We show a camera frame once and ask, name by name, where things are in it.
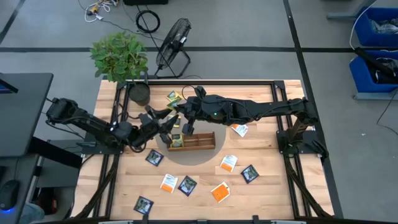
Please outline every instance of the green plant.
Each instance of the green plant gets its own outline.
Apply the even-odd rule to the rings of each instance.
[[[148,71],[146,49],[135,35],[125,32],[109,35],[94,43],[90,52],[98,68],[95,77],[105,73],[110,82],[139,78],[141,72]]]

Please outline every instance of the blue storage bin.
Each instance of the blue storage bin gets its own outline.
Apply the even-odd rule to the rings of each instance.
[[[359,42],[370,47],[398,47],[398,34],[377,33],[370,19],[378,22],[398,18],[398,8],[370,8],[357,21],[355,31]]]
[[[398,52],[386,52],[381,50],[368,50],[366,51],[376,58],[385,57],[398,60]],[[356,57],[350,64],[349,68],[353,74],[356,89],[360,93],[389,93],[398,84],[376,84],[373,82],[366,62],[361,57]]]

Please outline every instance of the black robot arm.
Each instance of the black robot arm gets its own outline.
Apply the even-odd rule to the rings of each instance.
[[[145,109],[147,114],[139,115],[142,123],[140,127],[133,126],[127,121],[111,124],[79,108],[73,100],[54,98],[46,112],[48,118],[46,123],[73,124],[92,134],[99,143],[110,148],[130,146],[133,151],[140,152],[143,150],[141,146],[158,133],[164,143],[170,144],[168,133],[177,121],[178,115],[160,124],[159,119],[164,119],[172,110],[156,111],[150,106],[146,106]]]
[[[311,102],[303,99],[280,101],[272,103],[256,103],[252,100],[238,100],[224,98],[218,95],[206,95],[202,86],[195,88],[197,96],[190,96],[187,102],[177,105],[178,112],[184,114],[188,123],[183,127],[183,133],[193,133],[195,120],[210,123],[232,125],[246,124],[259,121],[264,117],[295,115],[301,122],[295,127],[296,131],[318,122],[315,110]]]

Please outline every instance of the small card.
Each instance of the small card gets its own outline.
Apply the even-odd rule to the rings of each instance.
[[[179,101],[181,101],[181,98],[179,98],[179,97],[176,98],[175,100],[171,101],[171,102],[167,105],[168,109],[174,110],[174,108],[177,107],[177,104],[179,103]]]
[[[184,147],[182,134],[172,134],[172,143],[170,147]]]
[[[229,187],[225,182],[222,182],[219,186],[211,190],[211,193],[218,203],[222,202],[230,195]]]
[[[182,180],[180,186],[178,187],[186,196],[189,196],[193,189],[196,187],[197,183],[191,177],[185,176]]]
[[[178,181],[178,177],[173,177],[170,174],[166,174],[163,178],[160,188],[165,191],[168,191],[170,193],[173,193],[175,185],[177,184],[177,181]]]
[[[146,161],[150,162],[151,164],[155,166],[159,166],[160,162],[163,159],[163,155],[158,153],[155,150],[151,150],[148,154],[148,156],[145,158]]]
[[[259,176],[259,173],[253,167],[253,165],[248,166],[246,169],[242,171],[241,174],[247,184],[252,182],[254,179],[256,179]]]
[[[172,119],[174,117],[174,115],[168,115],[167,116],[167,121]],[[173,127],[175,128],[179,128],[181,124],[181,116],[178,116],[177,121],[175,122],[175,124],[173,125]]]
[[[248,132],[248,126],[246,125],[240,125],[240,124],[232,124],[231,128],[237,132],[238,135],[240,135],[242,138],[246,135]]]
[[[134,210],[143,215],[148,215],[153,204],[154,204],[153,201],[139,196],[136,206],[134,206]]]
[[[168,94],[167,96],[166,96],[166,98],[168,99],[168,100],[170,100],[170,101],[173,101],[173,100],[175,100],[175,99],[182,99],[182,97],[175,91],[175,90],[173,90],[173,92],[171,92],[170,94]]]
[[[223,161],[221,161],[220,167],[232,172],[235,168],[237,161],[238,158],[234,155],[225,156]]]

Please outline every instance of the black fan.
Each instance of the black fan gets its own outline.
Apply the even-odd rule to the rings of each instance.
[[[183,49],[184,43],[185,41],[187,41],[187,36],[190,29],[191,29],[191,23],[189,22],[188,19],[184,18],[179,19],[170,29],[156,57],[156,64],[158,67],[157,71],[155,72],[155,76],[159,72],[159,70],[167,68],[173,62],[175,56],[177,56],[177,54],[180,51],[188,58],[188,62],[185,65],[184,69],[181,71],[179,75],[177,75],[176,78],[181,77],[183,75],[189,63],[191,63],[191,58]]]

